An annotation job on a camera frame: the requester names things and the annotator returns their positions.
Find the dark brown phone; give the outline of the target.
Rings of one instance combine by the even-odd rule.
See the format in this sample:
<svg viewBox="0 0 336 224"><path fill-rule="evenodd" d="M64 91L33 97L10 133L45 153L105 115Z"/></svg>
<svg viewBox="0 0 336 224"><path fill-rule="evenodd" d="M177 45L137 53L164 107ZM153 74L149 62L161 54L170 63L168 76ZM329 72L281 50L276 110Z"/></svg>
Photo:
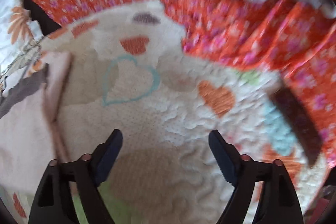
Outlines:
<svg viewBox="0 0 336 224"><path fill-rule="evenodd" d="M307 158L308 166L315 166L323 141L302 102L286 87L271 93L270 100L294 131Z"/></svg>

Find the white floral pillow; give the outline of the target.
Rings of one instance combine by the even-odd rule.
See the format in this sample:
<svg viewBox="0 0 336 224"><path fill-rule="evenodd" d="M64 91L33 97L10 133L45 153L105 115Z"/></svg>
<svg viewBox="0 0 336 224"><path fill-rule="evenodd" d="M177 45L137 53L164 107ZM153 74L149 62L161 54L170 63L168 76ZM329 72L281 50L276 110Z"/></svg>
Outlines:
<svg viewBox="0 0 336 224"><path fill-rule="evenodd" d="M33 47L42 37L42 30L24 0L1 0L1 93L9 85L9 75L25 67L33 56Z"/></svg>

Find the heart patchwork quilt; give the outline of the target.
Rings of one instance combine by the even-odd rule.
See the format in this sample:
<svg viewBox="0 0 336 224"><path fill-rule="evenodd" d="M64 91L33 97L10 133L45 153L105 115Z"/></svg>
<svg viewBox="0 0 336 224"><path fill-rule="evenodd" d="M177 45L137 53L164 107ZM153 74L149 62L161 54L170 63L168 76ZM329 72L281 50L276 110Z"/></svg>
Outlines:
<svg viewBox="0 0 336 224"><path fill-rule="evenodd" d="M186 56L185 32L157 2L106 10L41 40L41 58L69 52L57 124L68 160L114 129L123 146L100 193L116 223L215 223L228 203L208 134L255 160L281 159L306 211L329 173L307 158L268 93L274 72L245 73Z"/></svg>

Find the pink cloth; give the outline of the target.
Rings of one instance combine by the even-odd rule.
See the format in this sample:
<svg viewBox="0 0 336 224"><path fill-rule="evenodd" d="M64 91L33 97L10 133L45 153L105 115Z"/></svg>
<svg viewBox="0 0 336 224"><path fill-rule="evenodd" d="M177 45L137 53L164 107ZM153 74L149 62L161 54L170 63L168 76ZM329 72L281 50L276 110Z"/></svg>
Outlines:
<svg viewBox="0 0 336 224"><path fill-rule="evenodd" d="M35 194L47 164L66 161L56 125L69 52L44 52L34 65L18 69L1 95L1 185Z"/></svg>

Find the orange floral bedsheet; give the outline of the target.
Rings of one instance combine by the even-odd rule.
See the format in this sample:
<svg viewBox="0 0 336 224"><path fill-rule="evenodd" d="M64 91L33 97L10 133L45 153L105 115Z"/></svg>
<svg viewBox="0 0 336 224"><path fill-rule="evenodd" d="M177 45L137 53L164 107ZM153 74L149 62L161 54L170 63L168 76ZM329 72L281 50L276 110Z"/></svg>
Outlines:
<svg viewBox="0 0 336 224"><path fill-rule="evenodd" d="M103 9L142 0L32 0L65 26ZM280 71L305 106L335 166L335 21L293 0L160 0L185 26L183 51L236 69Z"/></svg>

